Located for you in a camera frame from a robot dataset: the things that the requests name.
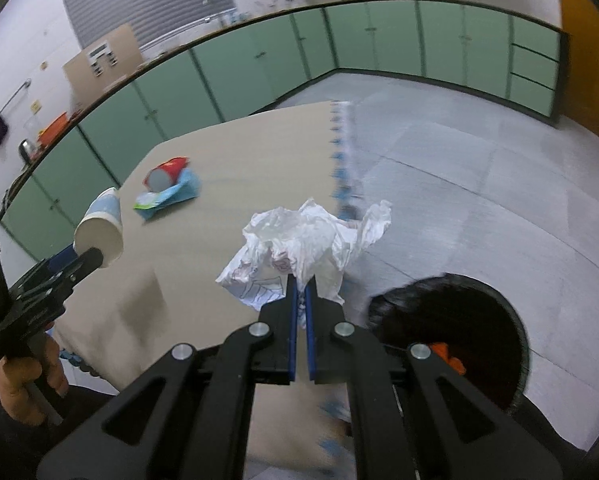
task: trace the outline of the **silver bolt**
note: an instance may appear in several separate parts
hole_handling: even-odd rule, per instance
[[[335,326],[335,333],[342,337],[348,337],[355,332],[355,326],[348,321],[342,321]]]
[[[186,343],[180,343],[176,345],[171,350],[171,355],[173,359],[177,359],[178,361],[186,361],[191,355],[193,355],[193,347],[191,345],[187,345]]]
[[[417,343],[411,346],[411,355],[415,359],[428,359],[431,356],[431,349],[425,344]]]
[[[255,337],[262,337],[268,334],[270,330],[269,326],[266,323],[262,323],[258,321],[257,323],[253,323],[250,327],[248,327],[248,332],[250,335]]]

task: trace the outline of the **red cup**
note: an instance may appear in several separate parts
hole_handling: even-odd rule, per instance
[[[159,193],[177,183],[179,174],[188,165],[188,158],[176,156],[167,160],[153,170],[150,170],[144,179],[144,186],[153,193]]]

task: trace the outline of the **human hand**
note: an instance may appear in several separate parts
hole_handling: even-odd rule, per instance
[[[64,396],[68,392],[68,381],[60,362],[60,346],[48,335],[44,354],[47,382],[58,394]],[[46,415],[24,387],[41,374],[42,365],[32,357],[4,357],[0,361],[0,403],[13,420],[29,426],[39,426],[46,419]]]

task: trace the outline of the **beige tablecloth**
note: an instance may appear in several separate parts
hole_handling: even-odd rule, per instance
[[[283,108],[172,139],[145,156],[120,189],[124,254],[80,283],[56,324],[56,338],[118,389],[169,348],[224,341],[257,319],[215,279],[244,244],[254,213],[297,209],[313,197],[335,212],[331,104]],[[151,169],[190,158],[200,196],[144,221],[132,210]],[[298,380],[259,385],[248,443],[250,457],[306,468],[325,466],[319,446],[334,428],[318,404],[329,386],[308,382],[305,341],[298,336]]]

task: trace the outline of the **black trash can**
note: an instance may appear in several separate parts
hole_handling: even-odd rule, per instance
[[[369,328],[384,344],[447,343],[471,383],[512,414],[529,374],[529,342],[513,306],[486,283],[445,274],[372,299]]]

